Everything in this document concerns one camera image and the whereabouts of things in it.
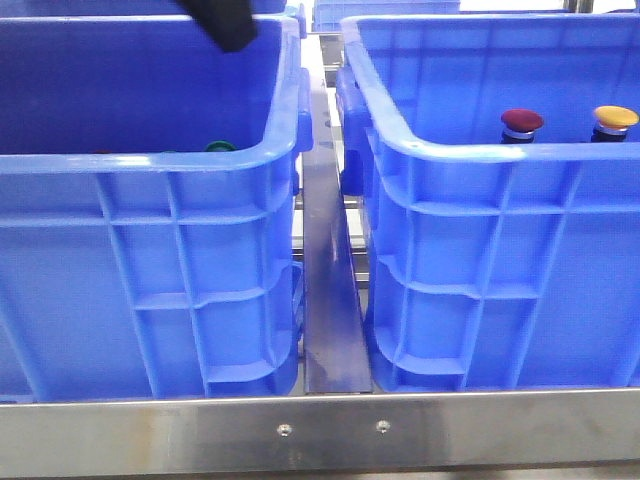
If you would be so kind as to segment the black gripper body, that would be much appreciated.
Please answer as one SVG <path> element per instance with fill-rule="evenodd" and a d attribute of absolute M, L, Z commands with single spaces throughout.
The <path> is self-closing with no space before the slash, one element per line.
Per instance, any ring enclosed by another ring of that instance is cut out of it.
<path fill-rule="evenodd" d="M 225 53 L 243 50 L 258 35 L 248 0 L 178 0 L 177 4 Z"/>

